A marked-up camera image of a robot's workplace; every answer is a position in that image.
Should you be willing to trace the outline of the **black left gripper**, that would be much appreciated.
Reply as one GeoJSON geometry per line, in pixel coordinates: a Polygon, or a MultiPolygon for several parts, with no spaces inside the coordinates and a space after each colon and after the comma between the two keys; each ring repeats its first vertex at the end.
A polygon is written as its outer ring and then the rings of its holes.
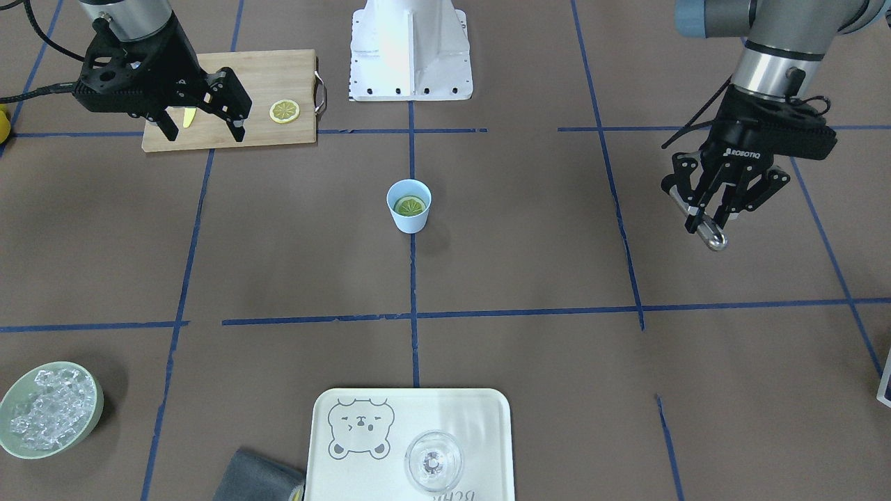
{"type": "MultiPolygon", "coordinates": [[[[725,163],[770,162],[775,155],[822,161],[837,145],[836,130],[825,118],[830,100],[824,96],[767,99],[729,86],[700,152],[672,155],[672,173],[663,178],[665,193],[675,185],[684,202],[706,212],[717,191],[717,173],[725,163]],[[817,110],[813,101],[826,104],[817,110]]],[[[735,185],[727,184],[713,222],[723,229],[738,213],[753,212],[791,180],[778,167],[745,169],[735,185]]],[[[686,216],[684,227],[694,234],[702,216],[686,216]]]]}

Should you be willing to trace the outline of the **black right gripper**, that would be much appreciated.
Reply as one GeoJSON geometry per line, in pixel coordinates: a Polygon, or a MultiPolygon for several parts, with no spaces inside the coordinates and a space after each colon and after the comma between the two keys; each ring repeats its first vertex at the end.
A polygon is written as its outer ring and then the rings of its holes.
{"type": "Polygon", "coordinates": [[[203,111],[225,121],[235,142],[243,142],[252,99],[231,67],[212,74],[201,69],[178,17],[171,15],[158,32],[137,41],[118,39],[102,18],[93,20],[93,29],[73,88],[86,110],[145,116],[175,142],[179,129],[166,108],[203,100],[203,111]]]}

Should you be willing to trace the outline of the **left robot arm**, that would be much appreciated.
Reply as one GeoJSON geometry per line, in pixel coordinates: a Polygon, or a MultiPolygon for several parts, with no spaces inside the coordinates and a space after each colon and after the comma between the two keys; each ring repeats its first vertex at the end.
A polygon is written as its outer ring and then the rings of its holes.
{"type": "Polygon", "coordinates": [[[707,128],[699,150],[672,156],[661,188],[686,216],[685,228],[713,251],[723,228],[789,183],[777,156],[822,161],[837,134],[805,92],[839,35],[889,16],[888,1],[678,1],[677,31],[690,38],[743,38],[741,59],[716,91],[713,120],[691,118],[680,138],[707,128]]]}

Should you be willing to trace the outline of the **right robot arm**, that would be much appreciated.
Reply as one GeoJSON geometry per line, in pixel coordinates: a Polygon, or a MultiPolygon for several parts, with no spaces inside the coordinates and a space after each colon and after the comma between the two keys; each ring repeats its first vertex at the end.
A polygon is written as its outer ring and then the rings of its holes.
{"type": "Polygon", "coordinates": [[[73,88],[92,112],[120,112],[156,124],[174,141],[168,109],[197,108],[225,121],[242,142],[252,101],[231,67],[203,69],[168,1],[83,1],[95,37],[73,88]]]}

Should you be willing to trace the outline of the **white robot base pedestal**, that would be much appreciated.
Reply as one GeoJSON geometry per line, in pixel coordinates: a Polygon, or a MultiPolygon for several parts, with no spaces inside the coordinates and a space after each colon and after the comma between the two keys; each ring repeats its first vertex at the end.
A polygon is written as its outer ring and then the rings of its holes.
{"type": "Polygon", "coordinates": [[[466,13],[451,1],[368,1],[352,14],[348,98],[445,102],[472,98],[466,13]]]}

